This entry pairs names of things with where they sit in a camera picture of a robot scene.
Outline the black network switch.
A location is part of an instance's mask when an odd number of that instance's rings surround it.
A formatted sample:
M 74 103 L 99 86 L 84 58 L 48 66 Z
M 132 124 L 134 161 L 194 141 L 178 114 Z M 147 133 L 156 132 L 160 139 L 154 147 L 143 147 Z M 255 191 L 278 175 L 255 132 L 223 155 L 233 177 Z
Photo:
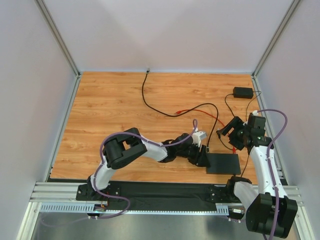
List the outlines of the black network switch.
M 241 167 L 239 156 L 236 153 L 207 153 L 209 166 L 207 174 L 240 175 Z

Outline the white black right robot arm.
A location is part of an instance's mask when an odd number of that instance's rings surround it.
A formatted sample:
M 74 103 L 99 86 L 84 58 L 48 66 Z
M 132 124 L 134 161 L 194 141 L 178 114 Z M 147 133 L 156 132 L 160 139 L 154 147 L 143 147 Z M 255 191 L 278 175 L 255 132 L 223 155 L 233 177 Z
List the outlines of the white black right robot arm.
M 247 149 L 258 182 L 258 191 L 247 178 L 233 176 L 231 193 L 245 208 L 246 228 L 262 234 L 265 239 L 288 237 L 295 220 L 298 204 L 284 190 L 275 163 L 274 140 L 265 135 L 266 119 L 250 114 L 246 122 L 235 116 L 218 133 L 228 136 L 238 150 Z

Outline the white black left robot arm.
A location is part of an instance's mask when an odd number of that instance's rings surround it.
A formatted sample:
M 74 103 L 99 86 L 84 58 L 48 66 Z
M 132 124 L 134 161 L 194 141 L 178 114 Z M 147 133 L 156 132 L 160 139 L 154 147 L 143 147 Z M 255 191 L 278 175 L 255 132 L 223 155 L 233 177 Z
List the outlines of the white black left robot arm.
M 107 192 L 105 189 L 116 170 L 126 167 L 139 157 L 146 157 L 158 163 L 170 163 L 177 157 L 186 158 L 197 167 L 209 167 L 207 147 L 202 140 L 206 132 L 194 128 L 175 139 L 155 142 L 145 138 L 135 127 L 124 132 L 114 133 L 101 144 L 99 167 L 87 179 L 87 195 L 99 200 Z

